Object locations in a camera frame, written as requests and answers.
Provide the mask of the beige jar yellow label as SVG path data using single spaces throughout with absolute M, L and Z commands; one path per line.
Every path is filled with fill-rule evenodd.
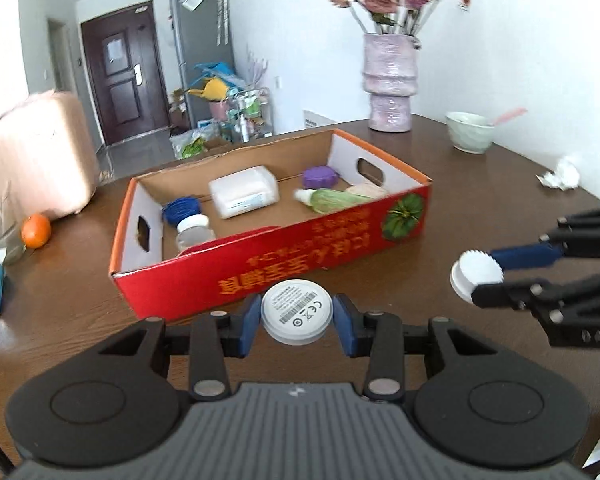
M 387 190 L 373 183 L 352 185 L 346 188 L 346 192 L 356 196 L 369 198 L 370 200 L 381 200 L 389 195 Z

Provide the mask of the yellow blue toy pile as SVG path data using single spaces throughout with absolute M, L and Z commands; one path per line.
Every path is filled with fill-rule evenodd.
M 188 85 L 186 96 L 206 101 L 211 117 L 217 122 L 226 122 L 230 92 L 246 90 L 247 83 L 224 62 L 198 63 L 194 70 L 198 70 L 200 76 Z

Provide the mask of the white ribbed small cap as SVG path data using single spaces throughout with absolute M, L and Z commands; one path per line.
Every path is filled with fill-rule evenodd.
M 498 284 L 504 281 L 504 273 L 498 262 L 486 252 L 471 249 L 463 252 L 450 272 L 452 289 L 468 304 L 479 285 Z

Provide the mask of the pink ceramic vase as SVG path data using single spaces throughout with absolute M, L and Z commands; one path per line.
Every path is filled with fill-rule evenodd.
M 412 128 L 411 97 L 417 93 L 417 50 L 405 35 L 364 36 L 363 89 L 370 95 L 368 126 L 384 133 Z

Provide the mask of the blue ribbed lid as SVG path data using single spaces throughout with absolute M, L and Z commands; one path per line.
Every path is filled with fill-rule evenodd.
M 162 207 L 162 218 L 170 226 L 177 226 L 185 218 L 200 213 L 200 201 L 193 196 L 177 198 Z

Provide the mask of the pink ribbed suitcase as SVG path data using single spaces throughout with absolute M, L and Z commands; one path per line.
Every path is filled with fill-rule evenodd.
M 96 148 L 75 94 L 35 94 L 0 118 L 0 195 L 9 190 L 24 216 L 76 214 L 98 182 Z

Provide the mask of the white rectangular container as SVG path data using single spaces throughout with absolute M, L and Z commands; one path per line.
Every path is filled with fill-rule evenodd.
M 265 166 L 255 166 L 209 182 L 214 208 L 222 219 L 246 214 L 279 201 L 276 177 Z

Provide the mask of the orange fruit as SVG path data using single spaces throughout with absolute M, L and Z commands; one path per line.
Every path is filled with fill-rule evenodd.
M 45 214 L 31 214 L 23 221 L 20 236 L 24 246 L 30 249 L 43 247 L 52 236 L 52 225 Z

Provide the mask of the white screw cap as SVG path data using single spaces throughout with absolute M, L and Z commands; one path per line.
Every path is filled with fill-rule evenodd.
M 210 219 L 205 214 L 192 214 L 184 218 L 178 222 L 176 230 L 176 247 L 179 252 L 216 239 Z

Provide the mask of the green spray bottle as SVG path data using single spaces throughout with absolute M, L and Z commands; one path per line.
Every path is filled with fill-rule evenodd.
M 294 191 L 294 199 L 318 214 L 333 214 L 370 202 L 369 197 L 331 188 L 298 188 Z

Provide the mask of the purple lid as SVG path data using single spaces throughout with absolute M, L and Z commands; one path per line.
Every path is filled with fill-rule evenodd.
M 314 166 L 302 172 L 301 181 L 304 188 L 333 188 L 339 181 L 339 174 L 329 166 Z

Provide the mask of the clear glass cup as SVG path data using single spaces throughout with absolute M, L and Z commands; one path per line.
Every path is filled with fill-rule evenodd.
M 0 249 L 6 250 L 7 264 L 17 261 L 26 251 L 20 236 L 21 216 L 8 191 L 0 196 Z

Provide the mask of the white round disc device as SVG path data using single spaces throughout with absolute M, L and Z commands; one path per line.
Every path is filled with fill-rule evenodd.
M 305 346 L 321 339 L 332 322 L 332 296 L 308 280 L 286 280 L 272 286 L 261 302 L 266 332 L 288 346 Z

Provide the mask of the pale green bowl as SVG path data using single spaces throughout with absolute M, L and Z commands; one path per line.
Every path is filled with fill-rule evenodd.
M 490 148 L 495 127 L 483 116 L 449 112 L 445 116 L 454 148 L 468 154 L 484 154 Z

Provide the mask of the crumpled white tissue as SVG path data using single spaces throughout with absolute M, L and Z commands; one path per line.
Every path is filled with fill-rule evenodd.
M 563 157 L 558 160 L 553 171 L 545 171 L 544 174 L 537 174 L 536 178 L 544 188 L 570 191 L 579 187 L 581 176 L 573 160 L 569 157 Z

